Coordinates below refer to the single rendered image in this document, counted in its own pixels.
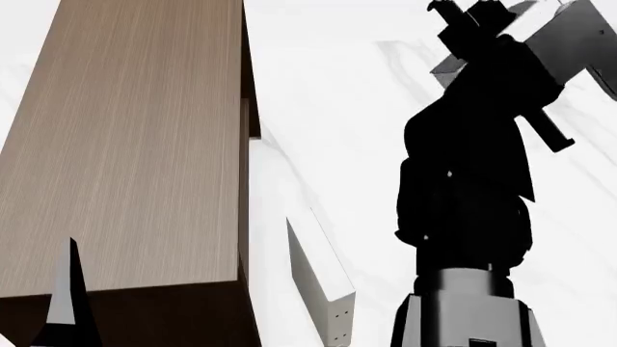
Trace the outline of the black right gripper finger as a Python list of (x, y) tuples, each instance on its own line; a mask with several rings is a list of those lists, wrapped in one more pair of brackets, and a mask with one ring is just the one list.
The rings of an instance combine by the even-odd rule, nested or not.
[(449, 26), (460, 26), (465, 22), (466, 14), (454, 0), (431, 0), (427, 11), (436, 11)]
[(499, 0), (478, 0), (466, 13), (480, 26), (508, 26), (516, 19)]

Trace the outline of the white rectangular box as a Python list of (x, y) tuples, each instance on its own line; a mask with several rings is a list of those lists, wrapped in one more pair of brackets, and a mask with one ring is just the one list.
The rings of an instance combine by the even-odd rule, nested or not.
[(324, 347), (351, 347), (356, 290), (311, 209), (285, 218), (292, 279)]

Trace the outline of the brown wooden cabinet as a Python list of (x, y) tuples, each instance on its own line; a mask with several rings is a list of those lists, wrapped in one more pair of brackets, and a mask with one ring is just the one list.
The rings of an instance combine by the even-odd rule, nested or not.
[(102, 347), (261, 347), (243, 0), (60, 0), (0, 151), (0, 334), (45, 323), (77, 243)]

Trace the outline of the grey metal box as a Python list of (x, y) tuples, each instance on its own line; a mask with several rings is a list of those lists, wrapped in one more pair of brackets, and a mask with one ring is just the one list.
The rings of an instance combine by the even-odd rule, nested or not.
[[(540, 0), (523, 0), (505, 8), (516, 19), (501, 26), (492, 44), (500, 37), (522, 42), (560, 86), (588, 71), (603, 92), (617, 101), (617, 33), (591, 0), (570, 0), (556, 9)], [(447, 87), (482, 52), (470, 60), (450, 53), (431, 73)]]

